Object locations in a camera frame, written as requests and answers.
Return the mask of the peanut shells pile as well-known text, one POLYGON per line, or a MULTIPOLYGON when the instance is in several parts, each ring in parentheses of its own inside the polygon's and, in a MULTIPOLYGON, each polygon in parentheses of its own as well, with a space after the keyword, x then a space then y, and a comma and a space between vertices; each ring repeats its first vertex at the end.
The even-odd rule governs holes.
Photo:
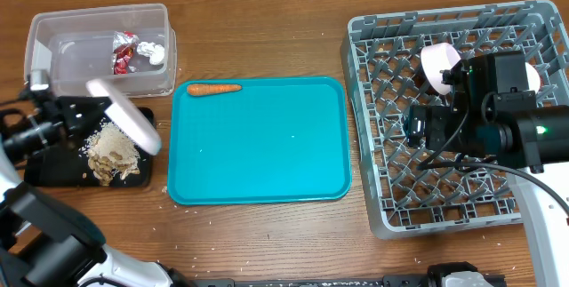
POLYGON ((79 149, 87 158, 92 176, 108 187, 115 176, 125 180, 140 173, 140 153, 132 140, 110 121, 100 122, 99 128, 79 149))

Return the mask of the white round plate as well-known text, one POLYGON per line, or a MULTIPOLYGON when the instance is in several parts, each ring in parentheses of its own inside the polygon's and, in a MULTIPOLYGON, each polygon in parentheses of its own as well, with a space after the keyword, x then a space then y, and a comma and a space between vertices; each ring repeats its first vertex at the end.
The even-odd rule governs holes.
POLYGON ((161 138, 153 124, 112 84, 102 79, 92 79, 86 84, 92 97, 107 97, 111 104, 106 116, 139 148, 150 155, 157 155, 162 147, 161 138))

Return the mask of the pink bowl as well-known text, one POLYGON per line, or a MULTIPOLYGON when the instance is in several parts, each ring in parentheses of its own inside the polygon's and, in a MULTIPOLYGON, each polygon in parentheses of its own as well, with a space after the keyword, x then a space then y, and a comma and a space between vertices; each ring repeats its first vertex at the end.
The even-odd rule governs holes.
POLYGON ((433 44, 421 49, 421 66, 430 86, 440 95, 448 94, 452 87, 443 83, 445 70, 450 70, 460 60, 461 56, 449 43, 433 44))

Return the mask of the red snack wrapper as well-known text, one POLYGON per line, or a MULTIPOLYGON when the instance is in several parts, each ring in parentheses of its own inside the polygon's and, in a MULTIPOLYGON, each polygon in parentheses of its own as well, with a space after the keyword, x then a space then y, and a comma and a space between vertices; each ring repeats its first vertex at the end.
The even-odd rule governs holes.
POLYGON ((114 75, 126 75, 136 71, 130 65, 140 39, 129 31, 116 31, 112 43, 112 69, 114 75))

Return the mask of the white bowl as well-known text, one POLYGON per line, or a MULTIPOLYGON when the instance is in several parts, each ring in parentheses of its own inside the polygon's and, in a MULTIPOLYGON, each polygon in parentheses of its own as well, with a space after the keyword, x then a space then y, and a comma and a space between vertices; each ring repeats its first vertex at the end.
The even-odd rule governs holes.
POLYGON ((525 63, 526 77, 528 88, 535 93, 538 93, 541 88, 541 77, 537 69, 530 63, 525 63))

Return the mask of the white tissue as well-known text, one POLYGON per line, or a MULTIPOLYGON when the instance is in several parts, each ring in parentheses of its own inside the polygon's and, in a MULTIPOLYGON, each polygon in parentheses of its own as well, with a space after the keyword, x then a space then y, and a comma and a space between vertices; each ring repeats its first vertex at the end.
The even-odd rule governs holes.
POLYGON ((157 66, 164 63, 165 48, 161 44, 140 42, 136 51, 139 55, 147 57, 151 65, 157 66))

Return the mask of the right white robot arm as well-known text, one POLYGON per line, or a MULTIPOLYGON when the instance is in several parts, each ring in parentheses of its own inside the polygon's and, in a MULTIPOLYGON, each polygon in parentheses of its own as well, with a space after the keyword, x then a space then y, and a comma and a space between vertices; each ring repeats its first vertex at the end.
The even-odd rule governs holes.
POLYGON ((568 284, 568 107, 539 107, 541 79, 522 52, 462 59, 448 44, 421 52, 431 87, 448 106, 413 105, 409 147, 431 155, 418 169, 502 171, 521 211, 540 286, 568 284))

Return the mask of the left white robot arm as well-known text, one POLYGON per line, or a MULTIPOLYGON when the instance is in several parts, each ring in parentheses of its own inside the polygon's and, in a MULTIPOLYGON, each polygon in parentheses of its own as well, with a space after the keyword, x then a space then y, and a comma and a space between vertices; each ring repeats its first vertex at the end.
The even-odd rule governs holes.
POLYGON ((28 74, 19 94, 33 115, 1 125, 1 283, 4 286, 182 287, 192 281, 172 267, 130 257, 106 243, 83 213, 22 180, 18 163, 64 145, 77 147, 102 117, 109 118, 140 149, 156 155, 155 127, 115 87, 87 82, 87 97, 57 97, 46 71, 28 74))

